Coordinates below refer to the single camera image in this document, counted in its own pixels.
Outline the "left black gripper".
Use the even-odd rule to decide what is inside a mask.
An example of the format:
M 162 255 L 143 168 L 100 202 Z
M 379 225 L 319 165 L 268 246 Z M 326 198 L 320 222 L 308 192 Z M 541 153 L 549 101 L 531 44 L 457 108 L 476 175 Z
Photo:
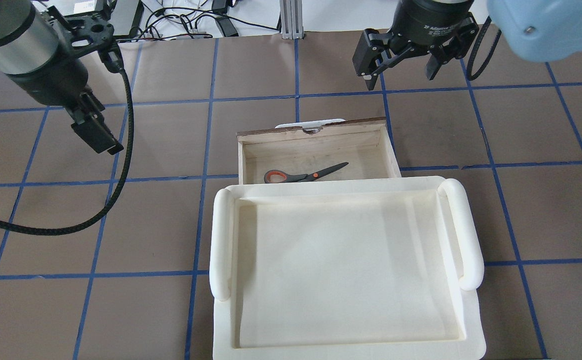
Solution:
M 71 129 L 96 153 L 111 155 L 124 150 L 105 123 L 105 107 L 88 92 L 88 71 L 80 60 L 62 64 L 59 52 L 51 63 L 28 73 L 9 71 L 9 79 L 42 105 L 68 109 L 73 119 Z

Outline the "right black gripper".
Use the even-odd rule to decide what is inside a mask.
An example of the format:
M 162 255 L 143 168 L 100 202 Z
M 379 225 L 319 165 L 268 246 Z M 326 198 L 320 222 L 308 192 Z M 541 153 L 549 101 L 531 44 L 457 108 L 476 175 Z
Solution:
M 402 62 L 411 53 L 411 44 L 431 46 L 426 64 L 428 80 L 435 79 L 441 67 L 452 59 L 464 58 L 479 27 L 468 14 L 473 0 L 400 0 L 389 32 L 367 28 L 362 31 L 353 67 L 369 91 L 380 73 Z

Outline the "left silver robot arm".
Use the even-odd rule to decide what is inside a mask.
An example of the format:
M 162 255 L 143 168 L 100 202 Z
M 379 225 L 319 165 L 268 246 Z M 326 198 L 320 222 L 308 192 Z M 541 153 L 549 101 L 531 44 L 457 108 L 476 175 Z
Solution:
M 111 73 L 123 73 L 113 26 L 98 13 L 45 19 L 29 0 L 0 0 L 0 71 L 38 103 L 63 107 L 72 130 L 96 153 L 123 150 L 105 124 L 104 105 L 88 85 L 81 58 L 96 52 Z

